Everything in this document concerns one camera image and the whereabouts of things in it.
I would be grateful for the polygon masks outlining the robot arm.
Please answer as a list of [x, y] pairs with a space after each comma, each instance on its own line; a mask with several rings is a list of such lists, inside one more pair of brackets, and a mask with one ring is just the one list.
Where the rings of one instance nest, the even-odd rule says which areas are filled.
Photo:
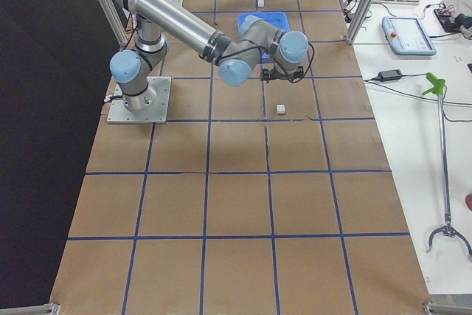
[[263, 55], [274, 61], [262, 80], [300, 81], [301, 65], [308, 50], [305, 34], [275, 27], [249, 15], [233, 41], [173, 0], [114, 0], [136, 16], [137, 27], [132, 49], [117, 52], [110, 61], [111, 74], [122, 91], [122, 104], [132, 113], [150, 108], [156, 101], [148, 74], [167, 54], [163, 32], [194, 49], [199, 57], [218, 67], [221, 79], [231, 85], [243, 84]]

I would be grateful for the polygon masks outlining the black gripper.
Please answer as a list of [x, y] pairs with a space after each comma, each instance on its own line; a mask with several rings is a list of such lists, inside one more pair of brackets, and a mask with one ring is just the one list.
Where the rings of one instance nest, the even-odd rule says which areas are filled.
[[289, 83], [298, 83], [303, 78], [304, 70], [302, 66], [298, 66], [292, 73], [288, 73], [283, 69], [278, 69], [276, 66], [272, 69], [263, 68], [260, 76], [260, 80], [267, 83], [271, 80], [285, 80]]

